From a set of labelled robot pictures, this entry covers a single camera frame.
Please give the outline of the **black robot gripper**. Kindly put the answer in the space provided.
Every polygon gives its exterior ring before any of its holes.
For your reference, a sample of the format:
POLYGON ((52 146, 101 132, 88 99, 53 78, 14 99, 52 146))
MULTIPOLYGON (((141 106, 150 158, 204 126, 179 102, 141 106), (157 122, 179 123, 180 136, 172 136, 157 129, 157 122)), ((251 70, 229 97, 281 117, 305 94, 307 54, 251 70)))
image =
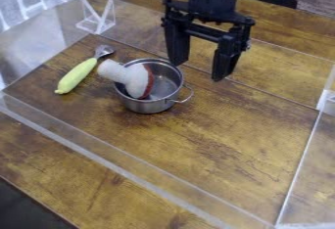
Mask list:
POLYGON ((248 49, 251 27, 255 20, 235 11, 236 0, 164 0, 166 56, 175 66, 188 60, 189 36, 193 35, 217 42, 212 64, 212 79, 220 81, 235 70, 241 51, 248 49), (231 23, 228 32, 220 33, 212 28, 193 23, 231 23))

